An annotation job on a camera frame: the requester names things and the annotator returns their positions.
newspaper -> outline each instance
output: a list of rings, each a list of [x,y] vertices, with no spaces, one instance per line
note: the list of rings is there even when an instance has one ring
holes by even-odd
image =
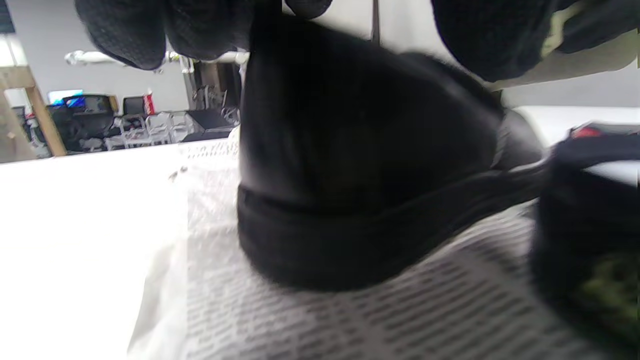
[[[150,272],[129,359],[608,358],[535,296],[531,204],[478,222],[373,288],[270,283],[238,245],[237,145],[225,142],[184,149],[175,181],[188,198],[188,235]]]

white table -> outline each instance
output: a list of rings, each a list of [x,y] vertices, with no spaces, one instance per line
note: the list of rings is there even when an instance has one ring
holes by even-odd
[[[520,110],[546,144],[593,119],[640,124],[638,109]],[[150,260],[186,232],[180,146],[202,144],[0,166],[0,359],[126,358]]]

chair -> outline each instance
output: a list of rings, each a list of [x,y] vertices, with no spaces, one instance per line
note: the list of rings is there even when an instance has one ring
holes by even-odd
[[[38,124],[38,121],[35,118],[33,118],[33,119],[27,119],[25,123],[29,128],[29,131],[27,132],[27,136],[29,137],[29,142],[31,143],[33,151],[36,154],[36,157],[38,159],[50,158],[51,153],[49,152],[49,148],[47,146],[47,140],[45,139],[44,134],[40,129],[40,125]]]
[[[132,96],[122,99],[122,116],[126,115],[143,115],[147,117],[145,98],[142,96]]]
[[[171,137],[171,113],[161,112],[147,117],[145,125],[147,126],[149,135],[158,142],[172,143]]]
[[[125,120],[116,118],[114,125],[120,128],[121,135],[112,136],[105,139],[107,150],[113,150],[116,146],[124,146],[125,149],[137,146],[151,146],[157,143],[170,143],[168,134],[156,132],[151,133],[147,122],[141,123],[141,128],[125,130]]]

blue screen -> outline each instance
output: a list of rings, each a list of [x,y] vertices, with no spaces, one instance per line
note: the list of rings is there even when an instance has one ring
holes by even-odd
[[[69,97],[69,96],[75,96],[75,95],[82,95],[83,91],[82,90],[58,90],[58,91],[52,91],[49,93],[49,103],[51,103],[51,105],[54,106],[60,106],[60,105],[64,105],[65,102],[62,100],[65,97]],[[67,106],[69,106],[70,108],[78,108],[81,106],[84,106],[84,98],[78,98],[78,99],[74,99],[72,101],[70,101],[69,104],[67,104]]]

wooden frame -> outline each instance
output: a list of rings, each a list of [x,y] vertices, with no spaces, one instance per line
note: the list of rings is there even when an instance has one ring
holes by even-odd
[[[40,89],[33,78],[31,69],[28,66],[0,67],[0,90],[3,91],[3,96],[0,96],[0,163],[36,158],[17,116],[4,96],[5,90],[14,88],[26,90],[33,113],[38,119],[51,154],[53,156],[66,155],[67,150],[62,143],[55,123],[51,120],[49,110],[42,100]]]

